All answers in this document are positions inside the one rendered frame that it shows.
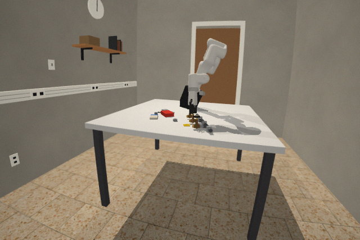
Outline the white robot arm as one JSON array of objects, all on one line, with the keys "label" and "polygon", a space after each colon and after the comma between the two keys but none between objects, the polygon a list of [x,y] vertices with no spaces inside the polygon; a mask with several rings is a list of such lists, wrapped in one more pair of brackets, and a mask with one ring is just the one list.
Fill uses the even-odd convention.
[{"label": "white robot arm", "polygon": [[221,59],[226,56],[227,45],[214,39],[208,39],[207,50],[204,56],[204,61],[199,63],[196,74],[188,75],[188,91],[199,92],[199,95],[205,96],[204,91],[200,91],[202,84],[209,81],[209,74],[214,74]]}]

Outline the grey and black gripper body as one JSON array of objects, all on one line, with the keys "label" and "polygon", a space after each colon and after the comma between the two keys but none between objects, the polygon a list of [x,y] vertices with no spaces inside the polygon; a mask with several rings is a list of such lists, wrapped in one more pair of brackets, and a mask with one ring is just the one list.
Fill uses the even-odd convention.
[{"label": "grey and black gripper body", "polygon": [[195,92],[195,91],[188,91],[188,92],[189,92],[189,94],[188,94],[188,105],[190,105],[189,102],[192,99],[191,104],[196,106],[197,105],[197,92]]}]

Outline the red rectangular block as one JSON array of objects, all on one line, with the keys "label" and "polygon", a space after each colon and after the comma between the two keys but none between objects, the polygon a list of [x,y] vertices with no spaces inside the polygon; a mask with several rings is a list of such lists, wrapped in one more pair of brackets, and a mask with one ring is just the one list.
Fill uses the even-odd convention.
[{"label": "red rectangular block", "polygon": [[169,111],[169,110],[165,110],[165,111],[161,111],[161,114],[164,116],[164,117],[172,117],[174,116],[174,113]]}]

